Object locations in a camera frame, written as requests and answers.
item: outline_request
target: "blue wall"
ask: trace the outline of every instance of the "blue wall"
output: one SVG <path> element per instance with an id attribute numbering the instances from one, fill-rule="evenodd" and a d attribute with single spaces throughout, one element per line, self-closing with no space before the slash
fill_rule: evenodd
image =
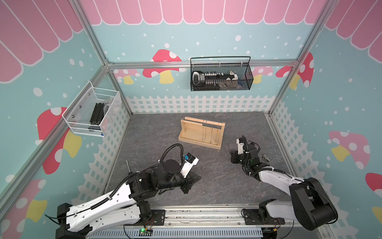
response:
<path id="1" fill-rule="evenodd" d="M 299 80 L 274 113 L 280 133 L 297 172 L 320 179 L 331 196 L 340 214 L 332 224 L 337 238 L 381 238 L 382 196 L 369 187 L 381 181 L 366 175 L 382 174 L 382 65 L 327 29 L 311 53 L 310 86 Z"/>

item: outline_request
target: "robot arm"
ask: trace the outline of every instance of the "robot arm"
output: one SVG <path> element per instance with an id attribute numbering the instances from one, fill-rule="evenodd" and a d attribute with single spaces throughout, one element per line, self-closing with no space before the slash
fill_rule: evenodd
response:
<path id="1" fill-rule="evenodd" d="M 173 159 L 163 161 L 167 152 L 176 146 L 181 148 L 182 164 Z M 56 230 L 56 239 L 84 239 L 122 224 L 144 225 L 152 218 L 150 205 L 145 199 L 154 197 L 160 190 L 163 191 L 159 194 L 176 187 L 188 193 L 201 179 L 190 171 L 198 161 L 190 153 L 183 156 L 183 146 L 175 144 L 165 151 L 159 164 L 129 173 L 113 191 L 80 205 L 64 203 L 58 206 L 60 228 Z"/>
<path id="2" fill-rule="evenodd" d="M 337 220 L 338 213 L 317 179 L 294 177 L 260 162 L 260 147 L 254 142 L 247 142 L 244 135 L 236 143 L 238 150 L 231 152 L 232 163 L 241 164 L 246 175 L 269 183 L 291 196 L 291 202 L 271 199 L 260 203 L 259 218 L 262 221 L 267 221 L 267 218 L 297 220 L 311 231 Z"/>

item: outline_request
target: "white polka dot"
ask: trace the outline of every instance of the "white polka dot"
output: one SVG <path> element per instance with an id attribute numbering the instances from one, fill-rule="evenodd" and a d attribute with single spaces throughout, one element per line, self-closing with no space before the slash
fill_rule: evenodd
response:
<path id="1" fill-rule="evenodd" d="M 356 145 L 355 143 L 350 143 L 350 144 L 349 144 L 349 149 L 350 149 L 350 150 L 353 150 L 353 151 L 354 151 L 354 150 L 357 150 L 357 145 Z"/>
<path id="2" fill-rule="evenodd" d="M 17 200 L 16 202 L 16 208 L 20 209 L 20 208 L 23 208 L 25 207 L 25 205 L 27 204 L 28 202 L 28 199 L 26 198 L 20 198 L 19 200 Z"/>
<path id="3" fill-rule="evenodd" d="M 2 222 L 1 222 L 1 233 L 4 233 L 8 227 L 11 225 L 11 221 L 8 220 L 8 219 L 4 219 Z"/>
<path id="4" fill-rule="evenodd" d="M 359 169 L 363 169 L 365 166 L 363 165 L 363 163 L 361 163 L 361 162 L 356 162 L 356 166 L 357 166 L 357 168 L 359 168 Z"/>
<path id="5" fill-rule="evenodd" d="M 61 159 L 62 159 L 62 151 L 63 149 L 59 149 L 56 151 L 56 153 L 54 154 L 54 159 L 57 161 L 57 162 L 61 162 Z"/>
<path id="6" fill-rule="evenodd" d="M 42 90 L 40 88 L 34 88 L 33 94 L 35 94 L 36 96 L 42 96 Z"/>
<path id="7" fill-rule="evenodd" d="M 172 58 L 172 59 L 175 59 L 177 57 L 177 55 L 174 53 L 174 52 L 169 52 L 169 56 Z"/>
<path id="8" fill-rule="evenodd" d="M 15 177 L 15 176 L 14 176 L 13 174 L 10 174 L 10 175 L 8 175 L 8 176 L 5 177 L 5 181 L 6 181 L 6 182 L 11 182 L 12 179 L 13 179 L 14 177 Z"/>
<path id="9" fill-rule="evenodd" d="M 364 151 L 365 153 L 370 154 L 370 146 L 369 146 L 369 145 L 365 145 L 365 146 L 363 146 L 363 151 Z"/>
<path id="10" fill-rule="evenodd" d="M 37 184 L 37 187 L 39 187 L 39 189 L 42 189 L 45 186 L 46 183 L 47 183 L 47 181 L 45 179 L 42 179 Z"/>
<path id="11" fill-rule="evenodd" d="M 19 222 L 19 224 L 17 224 L 16 231 L 17 232 L 23 232 L 24 226 L 25 226 L 25 219 L 21 220 L 21 222 Z"/>

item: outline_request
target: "yellow mushroom stem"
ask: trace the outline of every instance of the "yellow mushroom stem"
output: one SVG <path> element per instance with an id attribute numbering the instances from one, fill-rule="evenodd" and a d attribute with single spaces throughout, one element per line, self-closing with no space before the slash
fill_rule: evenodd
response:
<path id="1" fill-rule="evenodd" d="M 290 83 L 289 87 L 290 87 L 291 89 L 296 90 L 296 89 L 297 89 L 297 83 L 298 83 L 298 80 L 300 80 L 300 79 L 301 79 L 301 77 L 300 77 L 299 75 L 296 75 L 296 76 L 293 78 L 292 82 Z"/>
<path id="2" fill-rule="evenodd" d="M 159 82 L 161 84 L 171 84 L 175 81 L 174 78 L 172 77 L 171 70 L 165 70 L 159 74 L 160 74 Z"/>
<path id="3" fill-rule="evenodd" d="M 125 85 L 132 85 L 134 84 L 134 81 L 132 80 L 131 76 L 125 76 L 123 78 L 123 82 L 125 83 Z"/>
<path id="4" fill-rule="evenodd" d="M 252 84 L 259 84 L 261 82 L 261 76 L 262 75 L 254 76 Z"/>

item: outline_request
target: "cable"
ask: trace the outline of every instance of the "cable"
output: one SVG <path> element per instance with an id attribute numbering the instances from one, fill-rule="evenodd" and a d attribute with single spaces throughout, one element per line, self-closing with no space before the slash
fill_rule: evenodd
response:
<path id="1" fill-rule="evenodd" d="M 290 231 L 288 232 L 288 234 L 285 235 L 285 236 L 283 236 L 283 237 L 281 237 L 281 238 L 279 238 L 279 239 L 284 239 L 284 238 L 286 238 L 286 237 L 290 234 L 290 232 L 292 231 L 294 225 L 295 225 L 295 221 L 293 221 L 292 228 L 290 229 Z"/>
<path id="2" fill-rule="evenodd" d="M 125 235 L 126 235 L 129 239 L 134 239 L 134 237 L 131 238 L 131 237 L 129 237 L 129 236 L 127 235 L 126 230 L 125 230 L 125 225 L 124 225 L 124 224 L 123 224 L 123 231 L 125 232 Z"/>

